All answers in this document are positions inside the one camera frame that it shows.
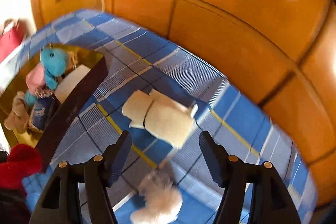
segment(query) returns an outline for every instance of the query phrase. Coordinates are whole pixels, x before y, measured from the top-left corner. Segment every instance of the blue checkered blanket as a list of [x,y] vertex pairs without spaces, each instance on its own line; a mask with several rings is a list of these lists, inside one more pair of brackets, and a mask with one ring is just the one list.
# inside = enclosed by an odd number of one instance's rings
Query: blue checkered blanket
[[[144,205],[137,187],[152,168],[167,172],[183,195],[174,223],[212,223],[223,189],[211,179],[199,149],[199,133],[208,130],[229,154],[245,162],[271,161],[283,178],[302,223],[309,222],[316,204],[316,187],[293,140],[208,63],[132,22],[105,12],[78,10],[27,38],[4,65],[7,75],[14,76],[28,58],[49,42],[104,53],[109,75],[71,124],[48,172],[23,180],[31,210],[58,162],[87,161],[115,143],[123,130],[129,130],[133,149],[120,179],[108,189],[119,223],[130,223],[130,214]],[[146,93],[156,89],[187,107],[198,103],[193,132],[181,150],[174,150],[146,130],[129,128],[130,120],[122,115],[121,107],[138,89]],[[84,184],[79,185],[79,190],[83,219],[90,223]],[[246,185],[241,223],[247,223],[251,193],[252,185]]]

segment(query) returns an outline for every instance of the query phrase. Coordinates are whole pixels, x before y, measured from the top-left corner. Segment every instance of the white fluffy plush toy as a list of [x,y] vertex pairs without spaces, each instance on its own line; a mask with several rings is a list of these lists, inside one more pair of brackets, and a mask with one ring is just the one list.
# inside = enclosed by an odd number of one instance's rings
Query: white fluffy plush toy
[[139,186],[145,207],[130,216],[133,224],[168,224],[177,219],[182,206],[182,196],[170,179],[154,170],[146,175]]
[[194,126],[197,104],[187,108],[156,90],[136,90],[125,102],[123,115],[130,127],[146,129],[153,136],[181,148]]

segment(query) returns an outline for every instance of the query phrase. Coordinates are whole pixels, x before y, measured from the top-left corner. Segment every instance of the blue plaid fabric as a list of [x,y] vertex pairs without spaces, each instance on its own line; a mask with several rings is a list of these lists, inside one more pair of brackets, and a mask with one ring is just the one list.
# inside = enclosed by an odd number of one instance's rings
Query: blue plaid fabric
[[[295,143],[258,107],[208,63],[152,32],[105,12],[78,10],[54,20],[27,38],[5,65],[15,75],[29,58],[48,43],[68,43],[105,54],[109,75],[80,111],[60,143],[50,169],[23,180],[32,210],[45,182],[58,162],[84,162],[116,142],[123,130],[133,138],[122,175],[108,189],[120,223],[144,205],[136,193],[152,168],[167,172],[183,195],[174,223],[212,223],[223,195],[213,182],[198,145],[202,130],[229,154],[245,162],[271,161],[283,178],[303,224],[316,204],[316,187]],[[158,140],[146,130],[129,128],[121,108],[135,90],[152,89],[189,107],[198,103],[193,132],[181,150]],[[84,185],[80,185],[83,219],[90,222]],[[247,223],[252,186],[246,185],[241,223]]]

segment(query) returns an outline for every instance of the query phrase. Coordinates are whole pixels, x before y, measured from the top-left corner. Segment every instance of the wooden headboard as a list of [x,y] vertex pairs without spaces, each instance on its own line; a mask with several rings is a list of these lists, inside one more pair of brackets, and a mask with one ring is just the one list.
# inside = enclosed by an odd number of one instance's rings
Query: wooden headboard
[[336,196],[336,6],[331,0],[105,0],[223,72],[297,143]]

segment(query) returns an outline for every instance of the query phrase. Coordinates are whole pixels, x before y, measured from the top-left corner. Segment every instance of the open cardboard box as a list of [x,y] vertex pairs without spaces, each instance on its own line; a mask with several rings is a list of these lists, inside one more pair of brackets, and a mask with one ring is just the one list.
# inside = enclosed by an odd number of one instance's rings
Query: open cardboard box
[[12,109],[12,101],[16,93],[26,92],[26,75],[40,62],[40,53],[29,60],[13,78],[0,97],[0,124],[10,147],[25,143],[36,147],[43,159],[43,168],[48,167],[59,143],[81,108],[108,75],[104,55],[99,52],[63,44],[51,44],[51,47],[73,51],[77,54],[78,64],[90,68],[90,72],[76,85],[65,102],[58,108],[50,123],[42,134],[27,130],[23,134],[10,131],[3,125]]

